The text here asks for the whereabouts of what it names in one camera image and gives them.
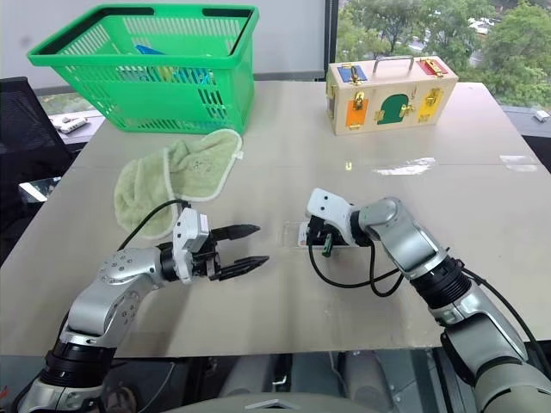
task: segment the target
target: table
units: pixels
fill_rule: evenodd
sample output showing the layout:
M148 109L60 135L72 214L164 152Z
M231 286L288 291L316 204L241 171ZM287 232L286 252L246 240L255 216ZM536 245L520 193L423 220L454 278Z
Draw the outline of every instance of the table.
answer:
M122 166L182 137L103 124L2 267L2 354L50 348L71 302L126 236L112 201ZM262 227L220 243L223 262L271 258L237 279L176 282L152 293L119 356L439 345L441 329L407 283L380 299L368 287L340 290L316 277L306 250L296 246L315 187L357 205L399 196L453 256L510 300L538 339L551 338L551 277L543 265L551 244L551 176L482 84L457 84L436 126L335 136L323 83L257 83L243 151L220 197L195 207L212 227ZM379 274L391 264L378 250ZM333 279L354 282L367 276L366 255L339 250L318 262Z

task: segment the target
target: towel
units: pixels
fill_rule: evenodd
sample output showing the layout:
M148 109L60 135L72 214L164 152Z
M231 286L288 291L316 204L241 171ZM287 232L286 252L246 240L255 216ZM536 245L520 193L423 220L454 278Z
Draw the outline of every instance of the towel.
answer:
M232 129L220 129L196 141L180 139L128 163L115 184L115 216L132 231L155 207L177 198L207 201L216 198L235 159L241 155L242 140ZM155 214L140 236L159 239L168 236L179 210L173 204Z

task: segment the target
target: chair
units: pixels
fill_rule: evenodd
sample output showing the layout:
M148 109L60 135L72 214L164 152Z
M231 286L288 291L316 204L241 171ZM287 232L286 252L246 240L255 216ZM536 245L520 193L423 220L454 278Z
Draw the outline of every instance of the chair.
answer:
M62 176L74 156L59 137L26 77L0 80L0 231L3 262L38 211L19 184Z

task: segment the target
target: wooden lock box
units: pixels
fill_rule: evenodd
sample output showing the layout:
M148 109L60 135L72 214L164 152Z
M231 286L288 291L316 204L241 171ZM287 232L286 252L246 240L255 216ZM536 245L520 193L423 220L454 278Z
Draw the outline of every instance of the wooden lock box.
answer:
M456 83L456 74L437 56L333 63L327 110L336 134L434 124Z

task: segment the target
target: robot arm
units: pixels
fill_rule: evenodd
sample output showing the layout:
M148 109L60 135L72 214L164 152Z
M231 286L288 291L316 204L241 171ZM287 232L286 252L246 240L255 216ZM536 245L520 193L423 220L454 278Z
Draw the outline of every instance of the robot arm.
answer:
M221 267L216 251L219 241L246 237L259 229L232 225L209 230L206 215L184 208L172 243L115 253L73 302L53 350L46 355L46 366L19 411L94 407L115 351L144 297L175 280L184 284L198 276L227 280L261 266L267 256L243 258Z
M480 411L548 411L551 382L526 363L517 331L400 200L388 197L358 208L316 188L306 215L314 232L309 236L330 225L350 245L366 245L366 238L381 241L444 327L443 347L457 374L474 386Z

